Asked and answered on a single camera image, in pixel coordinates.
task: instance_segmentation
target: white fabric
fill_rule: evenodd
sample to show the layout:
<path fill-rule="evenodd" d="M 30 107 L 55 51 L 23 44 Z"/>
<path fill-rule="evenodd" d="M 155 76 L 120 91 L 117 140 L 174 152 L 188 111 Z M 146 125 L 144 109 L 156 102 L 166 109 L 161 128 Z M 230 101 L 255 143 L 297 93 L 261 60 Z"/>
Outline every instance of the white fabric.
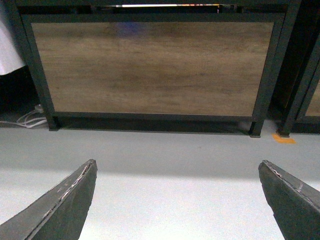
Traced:
<path fill-rule="evenodd" d="M 14 37 L 5 4 L 0 0 L 0 75 L 9 74 L 25 65 Z"/>

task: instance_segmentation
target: power cord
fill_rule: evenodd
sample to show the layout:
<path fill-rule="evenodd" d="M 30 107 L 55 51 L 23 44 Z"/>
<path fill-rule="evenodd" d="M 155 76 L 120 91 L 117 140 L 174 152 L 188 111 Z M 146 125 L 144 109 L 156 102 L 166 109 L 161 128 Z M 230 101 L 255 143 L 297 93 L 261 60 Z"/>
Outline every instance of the power cord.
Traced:
<path fill-rule="evenodd" d="M 27 114 L 19 117 L 19 119 L 16 122 L 11 121 L 0 121 L 1 124 L 13 124 L 20 127 L 24 127 L 27 129 L 32 129 L 35 126 L 39 126 L 41 124 L 45 124 L 47 122 L 47 119 L 45 117 L 36 117 L 31 120 L 28 120 L 28 118 L 34 114 L 42 114 L 44 112 L 41 104 L 36 105 L 34 107 L 34 110 L 28 112 Z"/>

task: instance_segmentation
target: cabinet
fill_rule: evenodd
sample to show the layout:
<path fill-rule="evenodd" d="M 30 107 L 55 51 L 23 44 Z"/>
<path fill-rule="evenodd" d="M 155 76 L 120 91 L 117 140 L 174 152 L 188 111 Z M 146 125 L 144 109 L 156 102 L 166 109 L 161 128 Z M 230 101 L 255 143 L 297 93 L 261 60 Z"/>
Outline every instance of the cabinet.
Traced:
<path fill-rule="evenodd" d="M 259 137 L 300 1 L 15 7 L 52 130 L 64 117 L 248 121 Z"/>

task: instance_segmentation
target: wood grain surface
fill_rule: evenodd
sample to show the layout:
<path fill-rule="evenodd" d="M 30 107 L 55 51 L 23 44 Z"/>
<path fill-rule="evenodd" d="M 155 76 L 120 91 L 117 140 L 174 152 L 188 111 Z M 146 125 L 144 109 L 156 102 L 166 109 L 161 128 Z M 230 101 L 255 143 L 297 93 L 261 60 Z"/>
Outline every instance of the wood grain surface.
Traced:
<path fill-rule="evenodd" d="M 305 115 L 320 117 L 320 84 L 319 83 L 315 89 L 315 92 L 312 96 L 311 102 L 309 104 L 308 110 L 306 111 Z"/>
<path fill-rule="evenodd" d="M 57 112 L 251 116 L 273 23 L 33 23 Z"/>

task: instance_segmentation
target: gray floor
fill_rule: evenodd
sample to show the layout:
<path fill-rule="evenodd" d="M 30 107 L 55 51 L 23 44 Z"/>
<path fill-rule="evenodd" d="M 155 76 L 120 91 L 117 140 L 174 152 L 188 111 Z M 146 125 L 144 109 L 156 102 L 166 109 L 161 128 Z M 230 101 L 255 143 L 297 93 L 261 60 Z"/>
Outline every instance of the gray floor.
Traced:
<path fill-rule="evenodd" d="M 297 144 L 244 135 L 0 127 L 0 224 L 88 159 L 98 176 L 81 240 L 281 240 L 258 165 L 320 190 L 320 135 Z"/>

